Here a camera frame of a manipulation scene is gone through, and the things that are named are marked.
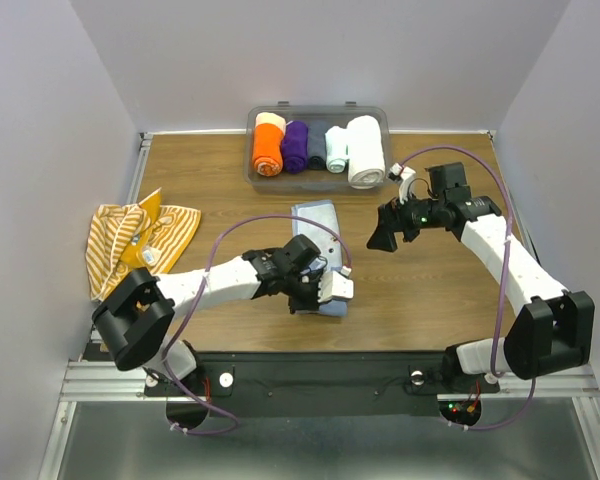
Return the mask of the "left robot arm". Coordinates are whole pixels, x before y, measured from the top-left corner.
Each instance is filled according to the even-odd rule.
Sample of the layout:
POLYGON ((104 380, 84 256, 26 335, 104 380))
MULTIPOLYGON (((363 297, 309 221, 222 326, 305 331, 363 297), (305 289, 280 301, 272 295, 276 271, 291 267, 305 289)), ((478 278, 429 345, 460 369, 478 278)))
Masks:
POLYGON ((318 246, 300 234, 281 248, 249 250, 210 270, 128 273, 92 315, 93 324, 120 371, 143 368, 168 379, 179 393, 202 382, 193 348, 168 334, 172 321, 237 300, 284 294, 291 306, 318 306, 320 275, 309 271, 318 246))

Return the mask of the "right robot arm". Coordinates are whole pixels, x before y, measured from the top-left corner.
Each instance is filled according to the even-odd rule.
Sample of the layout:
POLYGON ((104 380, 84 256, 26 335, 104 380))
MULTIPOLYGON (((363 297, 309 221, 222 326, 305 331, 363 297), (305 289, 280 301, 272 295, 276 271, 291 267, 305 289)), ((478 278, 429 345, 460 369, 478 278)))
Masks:
POLYGON ((396 251, 396 236, 414 241, 424 229, 442 228, 470 250, 503 288, 516 316, 506 336, 451 346, 440 366, 443 384, 462 390, 476 375, 513 373, 523 380, 588 363, 594 302, 571 292, 547 273, 508 231, 507 220, 487 196, 475 196, 464 167, 456 162, 428 170, 428 195, 411 191, 414 170, 394 164, 389 178, 399 193, 378 208, 378 223, 367 246, 396 251))

